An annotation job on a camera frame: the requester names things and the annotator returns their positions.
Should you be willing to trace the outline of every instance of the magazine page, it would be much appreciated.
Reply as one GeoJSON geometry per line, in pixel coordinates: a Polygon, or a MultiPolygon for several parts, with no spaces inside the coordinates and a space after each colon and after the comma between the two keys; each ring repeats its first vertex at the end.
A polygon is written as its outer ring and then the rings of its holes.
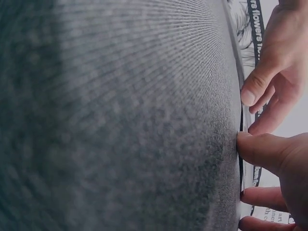
{"type": "MultiPolygon", "coordinates": [[[[231,17],[236,28],[236,35],[241,52],[245,78],[254,70],[260,60],[263,37],[270,15],[278,0],[227,0],[231,17]]],[[[266,105],[255,115],[254,122],[262,114],[266,105]]],[[[279,179],[272,173],[260,167],[244,162],[243,188],[279,186],[279,179]]],[[[294,223],[288,213],[273,209],[246,205],[241,203],[241,217],[254,216],[258,219],[277,223],[294,223]]]]}

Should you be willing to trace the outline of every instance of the fingernail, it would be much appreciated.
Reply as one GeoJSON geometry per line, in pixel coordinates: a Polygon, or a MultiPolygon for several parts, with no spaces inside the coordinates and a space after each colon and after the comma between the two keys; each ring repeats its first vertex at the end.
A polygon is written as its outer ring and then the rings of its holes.
{"type": "Polygon", "coordinates": [[[246,106],[252,106],[254,105],[254,102],[256,100],[256,96],[249,90],[243,90],[241,93],[242,102],[246,106]]]}

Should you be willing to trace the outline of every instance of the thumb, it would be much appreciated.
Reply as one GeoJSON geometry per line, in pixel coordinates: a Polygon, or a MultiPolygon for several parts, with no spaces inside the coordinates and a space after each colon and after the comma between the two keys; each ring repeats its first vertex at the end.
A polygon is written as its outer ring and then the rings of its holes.
{"type": "Polygon", "coordinates": [[[242,102],[253,106],[264,94],[272,79],[282,70],[281,63],[272,55],[263,54],[257,67],[246,79],[241,92],[242,102]]]}
{"type": "Polygon", "coordinates": [[[263,167],[278,175],[281,166],[287,157],[289,142],[287,138],[281,138],[270,134],[252,136],[246,132],[240,132],[237,137],[237,149],[239,155],[248,163],[263,167]]]}

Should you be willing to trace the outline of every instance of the hand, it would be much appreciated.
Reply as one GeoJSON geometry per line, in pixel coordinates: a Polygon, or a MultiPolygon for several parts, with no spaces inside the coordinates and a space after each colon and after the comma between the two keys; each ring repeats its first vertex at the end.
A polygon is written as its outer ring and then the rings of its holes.
{"type": "Polygon", "coordinates": [[[308,1],[280,0],[264,35],[260,61],[242,88],[255,114],[268,100],[253,135],[273,132],[303,94],[308,65],[308,1]]]}
{"type": "Polygon", "coordinates": [[[308,230],[308,133],[292,138],[269,134],[251,136],[241,132],[237,138],[240,156],[263,167],[280,179],[278,188],[249,188],[241,197],[244,203],[289,212],[296,225],[275,224],[253,217],[243,218],[243,231],[308,230]]]}

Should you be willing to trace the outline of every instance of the gray felt surface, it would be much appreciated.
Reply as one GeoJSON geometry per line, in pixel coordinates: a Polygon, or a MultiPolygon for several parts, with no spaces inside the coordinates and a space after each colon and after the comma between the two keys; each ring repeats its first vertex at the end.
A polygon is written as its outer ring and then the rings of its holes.
{"type": "Polygon", "coordinates": [[[221,0],[0,0],[0,230],[235,231],[221,0]]]}

